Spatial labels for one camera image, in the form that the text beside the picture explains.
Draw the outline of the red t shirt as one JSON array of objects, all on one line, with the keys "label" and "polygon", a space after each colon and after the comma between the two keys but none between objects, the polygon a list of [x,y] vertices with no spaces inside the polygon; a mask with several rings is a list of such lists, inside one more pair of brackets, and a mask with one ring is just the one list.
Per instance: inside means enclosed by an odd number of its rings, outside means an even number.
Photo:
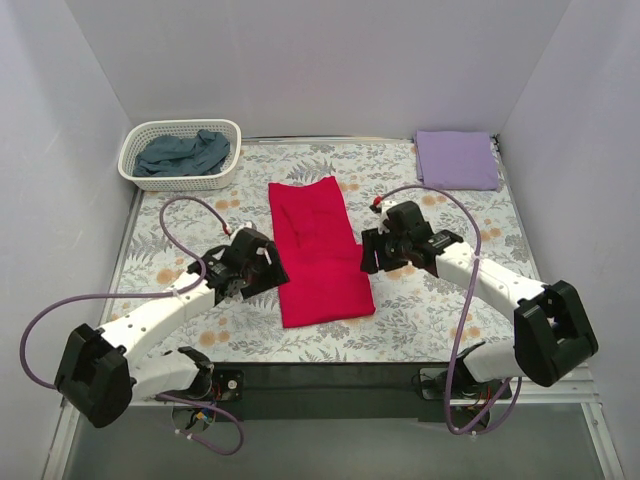
[{"label": "red t shirt", "polygon": [[360,270],[345,202],[333,176],[306,186],[268,188],[275,243],[289,281],[278,289],[283,327],[306,327],[375,313]]}]

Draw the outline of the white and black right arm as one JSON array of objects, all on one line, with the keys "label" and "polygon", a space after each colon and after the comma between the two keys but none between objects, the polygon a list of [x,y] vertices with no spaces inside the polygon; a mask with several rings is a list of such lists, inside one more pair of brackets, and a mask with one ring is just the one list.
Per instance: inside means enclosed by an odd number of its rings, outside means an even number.
[{"label": "white and black right arm", "polygon": [[362,271],[375,274],[406,265],[459,287],[472,286],[513,325],[507,341],[481,342],[458,353],[452,387],[470,391],[494,380],[526,377],[550,387],[599,349],[577,290],[566,281],[545,284],[492,260],[482,260],[462,237],[434,231],[412,201],[374,201],[377,227],[362,232]]}]

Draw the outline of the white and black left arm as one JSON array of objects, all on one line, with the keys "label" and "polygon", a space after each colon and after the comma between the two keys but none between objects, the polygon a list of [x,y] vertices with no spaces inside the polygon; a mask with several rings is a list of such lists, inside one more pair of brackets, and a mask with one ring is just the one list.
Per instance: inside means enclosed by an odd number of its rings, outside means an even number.
[{"label": "white and black left arm", "polygon": [[163,297],[101,328],[74,329],[55,388],[96,428],[113,423],[133,401],[165,393],[204,399],[212,391],[214,370],[205,354],[179,347],[151,358],[149,351],[224,300],[248,299],[288,280],[274,241],[245,226],[230,244],[191,263]]}]

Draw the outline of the floral patterned table cloth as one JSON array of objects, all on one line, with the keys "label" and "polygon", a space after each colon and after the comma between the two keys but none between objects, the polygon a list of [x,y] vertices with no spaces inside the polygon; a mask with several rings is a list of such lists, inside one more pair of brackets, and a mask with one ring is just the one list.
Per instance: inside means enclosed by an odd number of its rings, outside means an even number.
[{"label": "floral patterned table cloth", "polygon": [[[183,201],[158,192],[136,199],[119,290],[169,286],[187,267],[185,249],[203,253],[223,243],[222,222],[251,221],[270,234],[268,184],[303,186],[328,176],[338,182],[355,233],[374,225],[370,203],[391,192],[396,201],[418,203],[433,228],[480,244],[485,257],[519,275],[537,274],[507,183],[450,196],[420,190],[416,150],[407,142],[248,143],[228,187]],[[216,362],[437,362],[449,358],[454,342],[467,347],[511,336],[511,324],[493,308],[466,303],[461,288],[412,266],[373,276],[371,287],[373,315],[294,329],[282,324],[276,291],[228,300],[183,324],[154,353],[192,346]]]}]

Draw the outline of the folded purple t shirt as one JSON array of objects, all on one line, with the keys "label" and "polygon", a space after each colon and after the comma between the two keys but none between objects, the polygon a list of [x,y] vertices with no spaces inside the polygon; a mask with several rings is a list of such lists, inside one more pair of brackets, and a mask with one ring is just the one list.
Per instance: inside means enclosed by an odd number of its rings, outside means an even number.
[{"label": "folded purple t shirt", "polygon": [[495,191],[499,187],[492,139],[486,132],[417,131],[417,178],[441,190]]}]

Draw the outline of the crumpled grey-blue t shirt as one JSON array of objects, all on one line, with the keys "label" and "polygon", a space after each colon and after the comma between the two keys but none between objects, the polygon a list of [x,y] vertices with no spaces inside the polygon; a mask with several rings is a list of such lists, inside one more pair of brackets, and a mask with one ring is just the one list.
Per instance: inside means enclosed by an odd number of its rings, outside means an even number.
[{"label": "crumpled grey-blue t shirt", "polygon": [[160,178],[218,174],[231,150],[230,141],[219,132],[201,129],[194,137],[162,135],[136,156],[134,177]]}]

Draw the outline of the white perforated plastic basket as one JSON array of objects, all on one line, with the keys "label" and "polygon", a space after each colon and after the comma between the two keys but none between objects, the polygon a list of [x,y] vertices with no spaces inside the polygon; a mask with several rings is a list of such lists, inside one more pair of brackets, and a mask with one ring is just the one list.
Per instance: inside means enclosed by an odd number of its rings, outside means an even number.
[{"label": "white perforated plastic basket", "polygon": [[[221,133],[230,143],[230,151],[219,173],[207,176],[139,177],[134,176],[136,156],[154,139],[162,135],[194,137],[199,130]],[[144,191],[206,191],[231,184],[239,165],[242,132],[239,125],[227,119],[180,119],[149,121],[134,127],[125,137],[118,158],[118,172]]]}]

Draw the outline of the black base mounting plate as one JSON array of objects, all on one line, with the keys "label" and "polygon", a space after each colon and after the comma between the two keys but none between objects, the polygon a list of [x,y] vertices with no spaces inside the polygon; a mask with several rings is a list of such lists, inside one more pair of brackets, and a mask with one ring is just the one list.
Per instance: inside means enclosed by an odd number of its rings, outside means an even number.
[{"label": "black base mounting plate", "polygon": [[242,421],[309,419],[444,420],[443,394],[420,389],[444,372],[443,362],[222,362],[201,396]]}]

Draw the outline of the aluminium frame rail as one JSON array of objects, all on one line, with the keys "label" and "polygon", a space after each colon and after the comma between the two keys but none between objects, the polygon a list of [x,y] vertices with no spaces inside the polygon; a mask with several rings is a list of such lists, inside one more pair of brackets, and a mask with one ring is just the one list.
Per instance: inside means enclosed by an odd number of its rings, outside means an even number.
[{"label": "aluminium frame rail", "polygon": [[542,387],[528,378],[522,380],[519,403],[578,404],[599,403],[600,395],[587,364],[582,364],[551,387]]}]

